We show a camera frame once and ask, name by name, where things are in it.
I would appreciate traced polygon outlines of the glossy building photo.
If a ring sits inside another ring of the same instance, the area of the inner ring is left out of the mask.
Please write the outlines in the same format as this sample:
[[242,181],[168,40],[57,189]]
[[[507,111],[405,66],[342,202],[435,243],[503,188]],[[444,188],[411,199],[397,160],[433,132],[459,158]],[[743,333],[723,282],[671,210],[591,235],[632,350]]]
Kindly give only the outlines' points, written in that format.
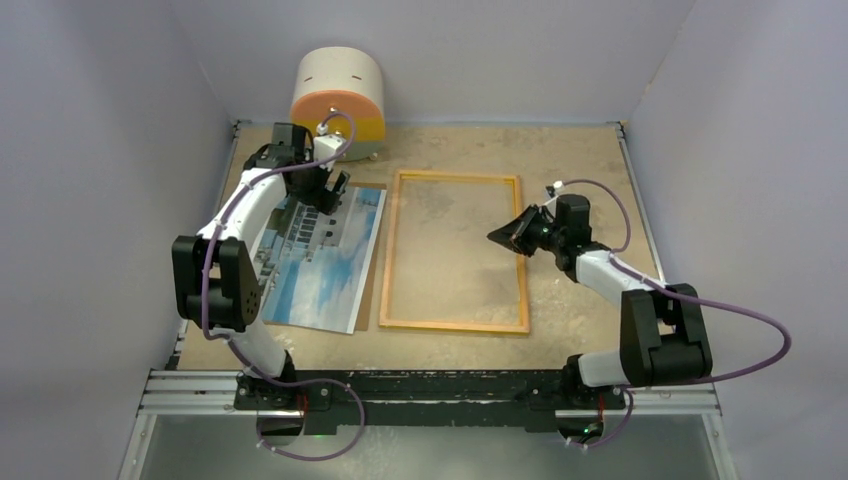
[[332,215],[291,199],[274,206],[253,256],[263,289],[258,318],[353,334],[386,196],[383,184],[357,183]]

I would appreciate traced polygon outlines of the yellow picture frame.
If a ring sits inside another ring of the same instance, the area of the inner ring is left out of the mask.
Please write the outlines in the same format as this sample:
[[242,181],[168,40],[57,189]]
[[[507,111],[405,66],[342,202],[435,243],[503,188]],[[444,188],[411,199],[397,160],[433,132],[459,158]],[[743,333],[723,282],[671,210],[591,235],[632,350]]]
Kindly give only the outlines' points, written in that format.
[[516,175],[398,170],[380,327],[528,334],[526,262],[486,237],[521,209]]

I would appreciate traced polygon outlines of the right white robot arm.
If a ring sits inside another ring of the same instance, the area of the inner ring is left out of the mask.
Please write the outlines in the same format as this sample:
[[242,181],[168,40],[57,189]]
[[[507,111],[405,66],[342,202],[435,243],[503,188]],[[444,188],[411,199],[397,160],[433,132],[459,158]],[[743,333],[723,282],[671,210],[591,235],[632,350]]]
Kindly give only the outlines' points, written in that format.
[[564,194],[555,208],[530,205],[488,233],[488,240],[518,255],[551,253],[557,269],[617,307],[619,346],[570,357],[561,381],[564,399],[584,407],[603,387],[673,385],[706,378],[713,359],[696,291],[662,286],[613,262],[610,248],[592,238],[591,204]]

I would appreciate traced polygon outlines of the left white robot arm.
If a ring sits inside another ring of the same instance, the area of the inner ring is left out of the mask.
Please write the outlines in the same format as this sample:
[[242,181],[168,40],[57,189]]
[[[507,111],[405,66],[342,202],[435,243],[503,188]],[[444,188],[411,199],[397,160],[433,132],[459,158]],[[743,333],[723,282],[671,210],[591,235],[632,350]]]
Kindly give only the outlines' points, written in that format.
[[297,399],[299,381],[291,355],[259,318],[263,288],[253,257],[272,210],[283,200],[333,213],[349,181],[340,173],[327,184],[334,163],[353,144],[352,136],[277,123],[271,142],[246,160],[238,186],[218,213],[196,234],[171,247],[178,314],[194,322],[210,341],[223,342],[260,379],[259,395],[272,408]]

